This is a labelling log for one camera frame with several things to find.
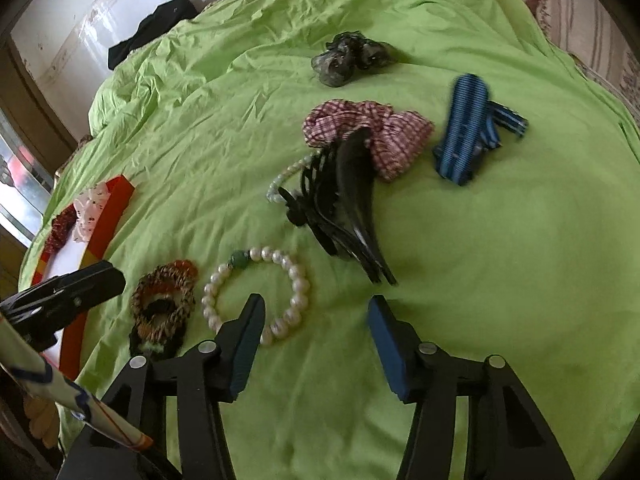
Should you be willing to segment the red dotted scrunchie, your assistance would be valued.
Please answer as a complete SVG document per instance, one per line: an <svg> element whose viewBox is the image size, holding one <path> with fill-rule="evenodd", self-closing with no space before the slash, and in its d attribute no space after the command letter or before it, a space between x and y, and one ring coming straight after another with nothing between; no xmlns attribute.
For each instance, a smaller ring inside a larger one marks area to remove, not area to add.
<svg viewBox="0 0 640 480"><path fill-rule="evenodd" d="M44 251L47 254L56 254L66 244L76 221L77 212L73 204L68 205L51 221L51 231L44 244Z"/></svg>

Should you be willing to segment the black hair claw clip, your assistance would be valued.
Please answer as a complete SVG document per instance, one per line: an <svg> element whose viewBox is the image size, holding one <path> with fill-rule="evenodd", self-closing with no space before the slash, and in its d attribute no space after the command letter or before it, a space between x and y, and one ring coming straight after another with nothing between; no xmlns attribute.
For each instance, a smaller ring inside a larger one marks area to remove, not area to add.
<svg viewBox="0 0 640 480"><path fill-rule="evenodd" d="M368 279L395 285L373 222L376 169L360 128L301 159L269 188L268 200L286 207L293 226L306 226L332 257L355 259Z"/></svg>

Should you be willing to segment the blue striped strap watch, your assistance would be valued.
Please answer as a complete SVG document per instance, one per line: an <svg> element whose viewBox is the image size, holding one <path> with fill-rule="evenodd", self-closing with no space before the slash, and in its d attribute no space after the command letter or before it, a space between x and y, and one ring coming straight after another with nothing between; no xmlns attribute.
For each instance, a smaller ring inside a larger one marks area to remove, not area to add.
<svg viewBox="0 0 640 480"><path fill-rule="evenodd" d="M528 121L490 98L488 85L479 76L464 74L454 83L444 136L434 147L439 177L467 185L484 155L501 146L498 128L522 138Z"/></svg>

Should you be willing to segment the pink plaid scrunchie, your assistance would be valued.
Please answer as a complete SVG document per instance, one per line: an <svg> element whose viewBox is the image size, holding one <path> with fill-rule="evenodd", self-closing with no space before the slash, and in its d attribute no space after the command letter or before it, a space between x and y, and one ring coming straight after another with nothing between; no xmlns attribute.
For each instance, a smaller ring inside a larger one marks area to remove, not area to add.
<svg viewBox="0 0 640 480"><path fill-rule="evenodd" d="M410 168L435 129L430 120L414 110L395 112L390 105L374 101L333 99L309 113L303 122L303 135L311 148L324 148L360 128L371 131L366 145L378 175L386 182Z"/></svg>

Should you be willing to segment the white dotted scrunchie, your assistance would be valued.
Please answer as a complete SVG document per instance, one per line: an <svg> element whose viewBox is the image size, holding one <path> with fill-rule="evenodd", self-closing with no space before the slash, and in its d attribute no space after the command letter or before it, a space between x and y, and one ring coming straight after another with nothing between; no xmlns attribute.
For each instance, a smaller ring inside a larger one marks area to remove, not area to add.
<svg viewBox="0 0 640 480"><path fill-rule="evenodd" d="M73 228L75 242L88 243L111 193L104 182L82 191L73 202L76 222Z"/></svg>

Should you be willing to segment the red jewelry tray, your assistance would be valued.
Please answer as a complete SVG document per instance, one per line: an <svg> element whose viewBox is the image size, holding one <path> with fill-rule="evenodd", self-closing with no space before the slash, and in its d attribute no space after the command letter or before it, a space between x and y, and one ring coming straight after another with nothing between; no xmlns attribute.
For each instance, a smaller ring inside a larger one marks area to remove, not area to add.
<svg viewBox="0 0 640 480"><path fill-rule="evenodd" d="M32 276L54 296L36 314L32 345L70 379L79 374L88 311L124 290L124 277L104 256L132 194L124 176L80 192L51 222Z"/></svg>

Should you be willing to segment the stained glass window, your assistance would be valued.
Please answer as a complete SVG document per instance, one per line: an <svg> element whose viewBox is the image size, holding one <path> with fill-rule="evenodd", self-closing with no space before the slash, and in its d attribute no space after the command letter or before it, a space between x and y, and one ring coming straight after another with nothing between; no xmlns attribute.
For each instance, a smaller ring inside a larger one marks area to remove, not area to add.
<svg viewBox="0 0 640 480"><path fill-rule="evenodd" d="M29 247L43 225L53 186L51 175L1 112L1 226Z"/></svg>

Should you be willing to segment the green bed sheet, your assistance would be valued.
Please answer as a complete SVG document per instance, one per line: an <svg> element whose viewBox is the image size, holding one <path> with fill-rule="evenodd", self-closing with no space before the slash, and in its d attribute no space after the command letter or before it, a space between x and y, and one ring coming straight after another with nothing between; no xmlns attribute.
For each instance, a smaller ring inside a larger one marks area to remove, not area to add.
<svg viewBox="0 0 640 480"><path fill-rule="evenodd" d="M322 84L311 59L340 32L396 62ZM304 118L330 99L376 101L446 124L454 81L480 76L529 123L504 132L467 186L424 152L374 189L395 285L327 255L268 202L304 157ZM639 414L639 131L624 104L547 40L522 0L220 0L102 84L92 141L46 214L121 174L134 185L106 256L134 287L176 259L207 280L235 250L303 263L303 323L257 353L224 407L242 479L391 479L412 409L388 388L366 316L384 295L453 356L501 354L579 479L600 476Z"/></svg>

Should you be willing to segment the black garment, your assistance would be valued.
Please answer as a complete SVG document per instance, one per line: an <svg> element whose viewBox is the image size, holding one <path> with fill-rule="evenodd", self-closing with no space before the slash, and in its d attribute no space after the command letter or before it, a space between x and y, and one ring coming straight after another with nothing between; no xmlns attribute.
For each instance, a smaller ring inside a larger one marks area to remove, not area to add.
<svg viewBox="0 0 640 480"><path fill-rule="evenodd" d="M198 16L198 9L190 0L169 0L160 4L146 16L136 32L107 51L107 68L114 70L128 55L160 36L167 34L178 23Z"/></svg>

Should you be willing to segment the grey sheer scrunchie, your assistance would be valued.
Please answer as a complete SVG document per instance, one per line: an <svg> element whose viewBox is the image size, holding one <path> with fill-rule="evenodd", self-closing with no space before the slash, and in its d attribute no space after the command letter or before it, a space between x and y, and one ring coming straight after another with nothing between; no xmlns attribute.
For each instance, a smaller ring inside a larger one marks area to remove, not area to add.
<svg viewBox="0 0 640 480"><path fill-rule="evenodd" d="M340 32L326 43L326 50L311 59L311 68L320 82L340 88L356 74L379 70L396 62L395 49L386 42L364 36L359 30Z"/></svg>

